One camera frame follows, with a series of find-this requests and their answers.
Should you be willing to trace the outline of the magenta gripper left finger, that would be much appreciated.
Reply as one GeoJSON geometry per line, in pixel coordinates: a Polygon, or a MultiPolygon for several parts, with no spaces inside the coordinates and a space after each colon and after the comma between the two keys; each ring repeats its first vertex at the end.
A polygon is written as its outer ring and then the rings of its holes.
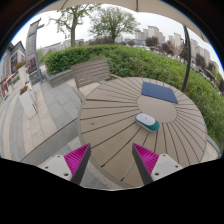
{"type": "Polygon", "coordinates": [[[79,185],[82,181],[90,155],[91,145],[86,144],[65,156],[57,154],[45,163],[42,169],[79,185]]]}

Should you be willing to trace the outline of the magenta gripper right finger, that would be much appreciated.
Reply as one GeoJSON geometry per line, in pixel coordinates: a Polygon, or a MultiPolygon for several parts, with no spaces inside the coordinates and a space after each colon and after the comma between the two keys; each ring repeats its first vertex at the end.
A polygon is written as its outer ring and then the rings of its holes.
{"type": "Polygon", "coordinates": [[[138,144],[132,145],[132,154],[145,185],[182,169],[168,154],[158,155],[138,144]]]}

